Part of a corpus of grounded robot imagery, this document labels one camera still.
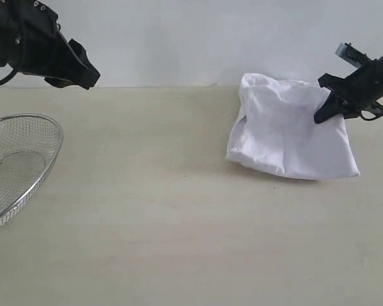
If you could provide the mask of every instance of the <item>wire mesh strainer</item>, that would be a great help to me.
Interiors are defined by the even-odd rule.
[[[43,184],[62,142],[60,125],[46,116],[0,118],[0,226],[23,208]]]

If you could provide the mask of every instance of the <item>white cloth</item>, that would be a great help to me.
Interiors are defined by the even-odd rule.
[[[246,74],[227,159],[293,179],[358,176],[343,116],[322,124],[313,121],[328,95],[329,91],[317,84]]]

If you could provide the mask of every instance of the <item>metal rim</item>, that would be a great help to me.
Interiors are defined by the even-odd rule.
[[[15,115],[9,115],[9,116],[5,116],[5,117],[1,117],[0,122],[14,119],[14,118],[23,118],[23,117],[40,118],[40,119],[45,119],[45,120],[53,123],[59,129],[59,146],[58,146],[57,150],[53,153],[51,159],[48,162],[48,165],[46,165],[44,170],[40,173],[40,175],[34,181],[34,183],[31,185],[31,187],[28,190],[26,190],[23,194],[21,194],[21,196],[17,200],[15,200],[11,205],[9,205],[8,208],[4,209],[0,213],[0,219],[4,215],[6,215],[11,209],[16,207],[24,199],[24,197],[27,196],[40,183],[40,180],[44,177],[44,175],[49,170],[49,168],[51,168],[54,165],[54,163],[57,159],[58,153],[61,150],[61,145],[63,144],[63,141],[64,141],[64,131],[63,131],[62,127],[59,125],[59,123],[57,121],[55,121],[53,118],[50,118],[50,117],[47,117],[44,115],[39,115],[37,113],[18,113]]]

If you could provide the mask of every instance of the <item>white wall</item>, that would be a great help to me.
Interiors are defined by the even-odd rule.
[[[315,81],[352,70],[334,55],[340,42],[383,54],[383,0],[45,2],[87,48],[102,87],[236,84],[248,71]]]

